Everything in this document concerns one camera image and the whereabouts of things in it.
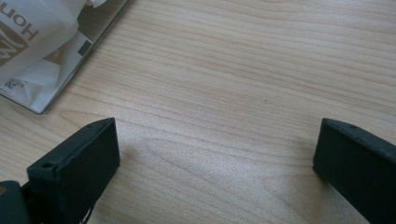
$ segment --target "black plastic block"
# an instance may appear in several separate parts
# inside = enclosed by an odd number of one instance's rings
[[[369,222],[396,223],[396,146],[354,125],[323,119],[314,170]]]
[[[51,223],[79,223],[93,209],[120,165],[114,119],[91,123],[27,169]]]

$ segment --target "wood grain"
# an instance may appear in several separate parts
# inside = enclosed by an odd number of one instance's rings
[[[312,171],[322,118],[396,143],[396,2],[135,0],[44,115],[0,99],[0,180],[117,120],[90,223],[366,223]]]

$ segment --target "paper package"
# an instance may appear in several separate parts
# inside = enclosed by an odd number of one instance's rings
[[[0,0],[0,93],[42,113],[127,2],[107,0],[106,10],[94,9],[107,14],[95,36],[78,31],[84,6],[98,7],[105,1]]]

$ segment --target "small hole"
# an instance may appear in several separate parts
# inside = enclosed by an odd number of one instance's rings
[[[48,168],[52,167],[53,165],[55,165],[55,162],[49,161],[49,162],[42,164],[41,167],[43,167],[44,169],[48,169]]]

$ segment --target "light wood surface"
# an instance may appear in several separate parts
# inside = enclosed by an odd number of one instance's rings
[[[396,143],[396,2],[136,0],[44,115],[0,98],[0,180],[114,117],[90,223],[366,223],[312,170],[322,118]]]

